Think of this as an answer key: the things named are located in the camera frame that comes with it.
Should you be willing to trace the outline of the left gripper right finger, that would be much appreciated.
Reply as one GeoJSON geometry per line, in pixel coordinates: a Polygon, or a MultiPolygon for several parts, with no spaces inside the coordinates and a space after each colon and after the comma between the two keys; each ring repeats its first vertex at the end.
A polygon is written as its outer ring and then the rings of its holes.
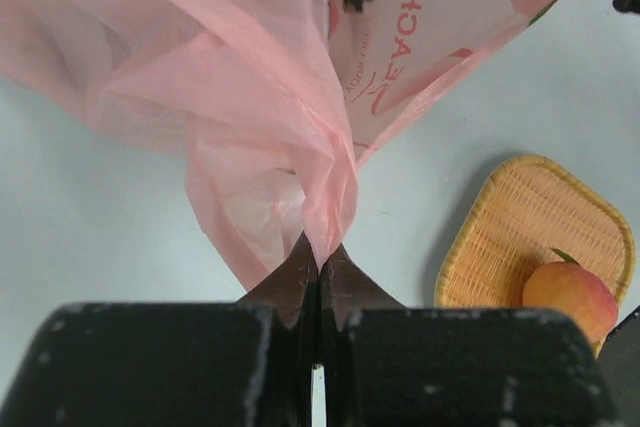
{"type": "Polygon", "coordinates": [[[591,348],[548,309],[408,308],[336,250],[319,277],[331,426],[619,426],[591,348]]]}

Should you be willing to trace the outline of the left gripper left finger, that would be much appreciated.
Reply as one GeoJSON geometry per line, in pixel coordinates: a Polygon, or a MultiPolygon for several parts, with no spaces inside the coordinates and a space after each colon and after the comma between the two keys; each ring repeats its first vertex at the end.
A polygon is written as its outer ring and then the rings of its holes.
{"type": "Polygon", "coordinates": [[[318,269],[300,237],[231,303],[68,303],[36,330],[5,426],[307,426],[318,269]]]}

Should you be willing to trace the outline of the pink plastic bag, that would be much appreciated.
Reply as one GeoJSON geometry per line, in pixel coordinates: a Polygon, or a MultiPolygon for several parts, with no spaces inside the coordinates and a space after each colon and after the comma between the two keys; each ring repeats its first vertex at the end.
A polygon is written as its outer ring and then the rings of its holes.
{"type": "Polygon", "coordinates": [[[1,0],[1,72],[96,133],[181,153],[198,222],[252,288],[319,261],[358,168],[557,0],[1,0]]]}

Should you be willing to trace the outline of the fake peach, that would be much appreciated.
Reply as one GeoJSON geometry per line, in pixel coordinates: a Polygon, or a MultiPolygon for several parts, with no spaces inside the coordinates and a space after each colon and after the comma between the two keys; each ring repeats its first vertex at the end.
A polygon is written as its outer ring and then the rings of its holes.
{"type": "Polygon", "coordinates": [[[525,308],[559,311],[570,317],[591,344],[613,329],[618,303],[604,282],[566,252],[551,248],[560,261],[549,262],[532,272],[522,291],[525,308]]]}

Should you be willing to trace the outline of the woven bamboo tray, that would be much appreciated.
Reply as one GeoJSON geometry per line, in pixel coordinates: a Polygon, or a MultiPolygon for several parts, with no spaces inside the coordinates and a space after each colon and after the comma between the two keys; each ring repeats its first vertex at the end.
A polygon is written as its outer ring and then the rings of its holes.
{"type": "Polygon", "coordinates": [[[488,177],[440,268],[440,308],[519,308],[532,272],[571,255],[623,302],[635,267],[620,212],[555,161],[513,157],[488,177]]]}

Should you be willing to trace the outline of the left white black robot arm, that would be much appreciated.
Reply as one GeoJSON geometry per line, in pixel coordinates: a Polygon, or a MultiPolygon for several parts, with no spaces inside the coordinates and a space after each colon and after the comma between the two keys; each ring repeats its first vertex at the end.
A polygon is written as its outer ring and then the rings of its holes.
{"type": "Polygon", "coordinates": [[[635,426],[639,320],[593,353],[566,316],[409,309],[300,238],[233,303],[77,303],[41,325],[5,426],[635,426]]]}

